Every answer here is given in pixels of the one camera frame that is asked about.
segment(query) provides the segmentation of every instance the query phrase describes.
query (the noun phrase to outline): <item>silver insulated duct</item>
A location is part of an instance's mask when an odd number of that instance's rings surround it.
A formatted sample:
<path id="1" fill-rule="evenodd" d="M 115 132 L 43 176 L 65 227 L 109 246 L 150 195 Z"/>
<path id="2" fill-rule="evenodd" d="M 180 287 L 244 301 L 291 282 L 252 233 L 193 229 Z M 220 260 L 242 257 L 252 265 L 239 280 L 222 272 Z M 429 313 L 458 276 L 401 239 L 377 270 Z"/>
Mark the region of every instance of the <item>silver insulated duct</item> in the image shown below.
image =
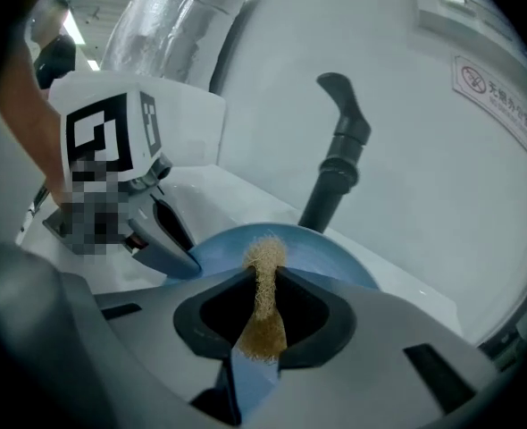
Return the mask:
<path id="1" fill-rule="evenodd" d="M 246 0 L 131 0 L 101 68 L 208 90 L 218 55 Z"/>

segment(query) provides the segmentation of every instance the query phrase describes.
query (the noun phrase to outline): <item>warning sticker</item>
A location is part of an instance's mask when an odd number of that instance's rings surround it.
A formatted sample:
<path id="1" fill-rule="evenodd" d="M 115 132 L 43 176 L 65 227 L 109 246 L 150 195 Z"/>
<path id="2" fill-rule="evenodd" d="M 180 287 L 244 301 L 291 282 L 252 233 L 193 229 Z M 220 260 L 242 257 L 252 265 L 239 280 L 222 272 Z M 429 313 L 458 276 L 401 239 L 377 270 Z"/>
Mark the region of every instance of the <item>warning sticker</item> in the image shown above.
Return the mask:
<path id="1" fill-rule="evenodd" d="M 527 110 L 504 83 L 475 63 L 455 55 L 453 88 L 500 121 L 527 151 Z"/>

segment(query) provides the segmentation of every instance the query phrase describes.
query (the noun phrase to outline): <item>white wall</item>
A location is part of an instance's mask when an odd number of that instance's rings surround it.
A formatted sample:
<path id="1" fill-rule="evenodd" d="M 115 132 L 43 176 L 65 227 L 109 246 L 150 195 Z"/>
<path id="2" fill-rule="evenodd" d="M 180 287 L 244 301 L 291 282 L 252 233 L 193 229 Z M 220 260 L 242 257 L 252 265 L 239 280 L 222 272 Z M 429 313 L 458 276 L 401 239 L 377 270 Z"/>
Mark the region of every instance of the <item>white wall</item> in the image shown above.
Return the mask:
<path id="1" fill-rule="evenodd" d="M 522 94 L 488 58 L 418 27 L 415 0 L 251 0 L 218 92 L 220 165 L 302 208 L 338 118 L 315 84 L 346 74 L 372 137 L 331 226 L 453 299 L 477 342 L 527 288 L 527 153 L 452 90 L 452 54 Z"/>

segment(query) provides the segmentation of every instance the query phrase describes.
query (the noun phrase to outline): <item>black nozzle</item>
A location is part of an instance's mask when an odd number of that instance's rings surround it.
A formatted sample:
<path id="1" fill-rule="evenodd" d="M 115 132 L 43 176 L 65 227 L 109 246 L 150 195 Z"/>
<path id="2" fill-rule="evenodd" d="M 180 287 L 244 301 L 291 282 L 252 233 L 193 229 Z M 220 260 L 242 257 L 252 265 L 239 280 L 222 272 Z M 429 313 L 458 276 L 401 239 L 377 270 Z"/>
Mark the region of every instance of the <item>black nozzle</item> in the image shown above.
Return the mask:
<path id="1" fill-rule="evenodd" d="M 299 225 L 323 232 L 342 197 L 359 181 L 356 165 L 371 135 L 371 126 L 361 113 L 351 81 L 345 75 L 324 73 L 317 82 L 337 105 L 339 120 Z"/>

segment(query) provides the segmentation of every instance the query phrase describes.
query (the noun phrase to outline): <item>ceiling light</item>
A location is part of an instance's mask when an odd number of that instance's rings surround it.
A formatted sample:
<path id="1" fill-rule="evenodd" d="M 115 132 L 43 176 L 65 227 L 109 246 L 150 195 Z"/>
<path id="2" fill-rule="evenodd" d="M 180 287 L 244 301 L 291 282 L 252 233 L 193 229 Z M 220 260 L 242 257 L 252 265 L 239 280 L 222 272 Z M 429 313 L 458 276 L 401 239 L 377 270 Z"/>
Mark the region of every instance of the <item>ceiling light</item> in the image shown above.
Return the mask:
<path id="1" fill-rule="evenodd" d="M 65 27 L 65 30 L 67 30 L 67 33 L 71 36 L 71 38 L 73 38 L 75 45 L 85 44 L 85 40 L 81 36 L 81 32 L 79 32 L 79 28 L 77 27 L 77 24 L 75 23 L 75 20 L 73 19 L 73 15 L 71 14 L 71 11 L 67 12 L 67 17 L 65 18 L 65 22 L 63 23 L 63 26 Z"/>
<path id="2" fill-rule="evenodd" d="M 87 61 L 88 62 L 88 66 L 91 67 L 91 69 L 94 71 L 94 72 L 98 72 L 99 70 L 101 70 L 99 68 L 99 64 L 96 62 L 96 61 Z"/>

